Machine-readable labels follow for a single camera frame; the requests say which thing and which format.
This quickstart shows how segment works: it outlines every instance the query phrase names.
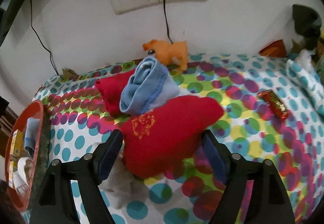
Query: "screw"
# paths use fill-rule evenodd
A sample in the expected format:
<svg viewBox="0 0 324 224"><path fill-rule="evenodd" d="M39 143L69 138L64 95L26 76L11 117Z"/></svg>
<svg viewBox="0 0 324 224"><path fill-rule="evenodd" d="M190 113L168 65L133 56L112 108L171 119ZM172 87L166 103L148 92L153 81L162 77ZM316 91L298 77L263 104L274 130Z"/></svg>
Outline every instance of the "screw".
<svg viewBox="0 0 324 224"><path fill-rule="evenodd" d="M57 166L57 165L59 164L59 162L60 162L59 159L54 159L54 160L52 161L52 165L53 165L53 166Z"/></svg>
<svg viewBox="0 0 324 224"><path fill-rule="evenodd" d="M268 166L271 166L272 165L272 161L270 159L266 159L264 162Z"/></svg>
<svg viewBox="0 0 324 224"><path fill-rule="evenodd" d="M233 157L233 159L235 159L235 160L240 160L240 159L241 159L241 155L238 154L238 153L234 153L234 154L232 154L232 157Z"/></svg>
<svg viewBox="0 0 324 224"><path fill-rule="evenodd" d="M88 153L83 156L84 160L90 160L92 158L92 154Z"/></svg>

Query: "polka dot bedsheet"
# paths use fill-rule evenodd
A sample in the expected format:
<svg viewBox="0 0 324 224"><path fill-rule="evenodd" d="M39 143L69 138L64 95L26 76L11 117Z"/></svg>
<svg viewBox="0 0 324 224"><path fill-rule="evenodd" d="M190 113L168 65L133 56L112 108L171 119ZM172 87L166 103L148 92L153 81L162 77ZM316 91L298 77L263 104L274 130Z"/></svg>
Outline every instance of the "polka dot bedsheet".
<svg viewBox="0 0 324 224"><path fill-rule="evenodd" d="M216 99L225 114L210 127L218 141L245 159L271 159L288 190L297 223L306 219L323 195L324 129L306 93L290 82L286 59L258 55L191 55L184 73L171 66L175 82L193 93ZM95 142L105 142L118 124L106 112L94 83L101 77L134 69L140 60L116 64L72 79L59 76L46 81L35 99L43 101L51 119L49 162L74 161L88 153ZM291 115L281 122L257 97L272 88ZM208 223L225 187L213 178L210 165L199 147L192 158L172 171L137 180L133 196L121 210L110 207L110 197L101 191L116 224ZM237 223L242 223L252 191L249 182ZM76 181L72 192L81 224L88 219ZM23 218L29 221L30 212Z"/></svg>

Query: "black cable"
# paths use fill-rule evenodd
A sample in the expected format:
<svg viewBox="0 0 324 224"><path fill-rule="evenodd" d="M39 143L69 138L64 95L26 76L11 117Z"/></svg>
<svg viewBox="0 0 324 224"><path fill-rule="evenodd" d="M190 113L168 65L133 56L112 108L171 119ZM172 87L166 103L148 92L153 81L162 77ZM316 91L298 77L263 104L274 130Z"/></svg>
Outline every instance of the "black cable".
<svg viewBox="0 0 324 224"><path fill-rule="evenodd" d="M40 37L38 36L36 30L33 27L33 4L32 4L31 0L30 0L30 25L31 25L31 28L33 29L33 31L35 32L36 36L38 37L38 40L41 43L41 45L43 46L43 48L50 54L50 61L51 61L52 67L53 67L54 71L56 72L56 74L59 75L57 69L55 68L55 66L54 66L54 64L52 62L52 52L48 48L46 48L44 46L44 44L42 43L42 41L41 41Z"/></svg>
<svg viewBox="0 0 324 224"><path fill-rule="evenodd" d="M167 33L167 37L168 37L169 41L171 42L171 44L173 44L173 41L170 38L169 24L168 24L167 18L166 18L165 2L166 2L166 0L163 0L163 10L164 10L164 17L165 17L165 24L166 24L166 33Z"/></svg>

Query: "orange stuffed animal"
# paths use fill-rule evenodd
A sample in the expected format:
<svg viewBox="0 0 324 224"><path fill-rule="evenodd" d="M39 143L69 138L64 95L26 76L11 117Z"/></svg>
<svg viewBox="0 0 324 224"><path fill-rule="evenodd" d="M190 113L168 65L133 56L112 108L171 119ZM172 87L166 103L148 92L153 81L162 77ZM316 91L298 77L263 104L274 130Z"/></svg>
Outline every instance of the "orange stuffed animal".
<svg viewBox="0 0 324 224"><path fill-rule="evenodd" d="M143 49L148 51L148 55L155 56L165 66L174 63L180 66L180 70L187 70L189 57L186 41L170 44L163 40L153 39L149 43L143 44Z"/></svg>

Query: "blue towel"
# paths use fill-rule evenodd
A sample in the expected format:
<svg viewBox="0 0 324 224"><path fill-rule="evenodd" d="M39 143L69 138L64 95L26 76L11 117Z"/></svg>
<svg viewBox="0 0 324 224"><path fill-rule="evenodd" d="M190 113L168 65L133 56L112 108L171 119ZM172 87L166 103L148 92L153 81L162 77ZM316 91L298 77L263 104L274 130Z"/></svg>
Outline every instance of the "blue towel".
<svg viewBox="0 0 324 224"><path fill-rule="evenodd" d="M31 158L34 157L39 121L39 119L35 119L33 117L27 119L24 148L29 153Z"/></svg>
<svg viewBox="0 0 324 224"><path fill-rule="evenodd" d="M167 67L148 56L136 67L121 93L119 108L122 113L140 115L165 104L168 100L189 95L174 82Z"/></svg>

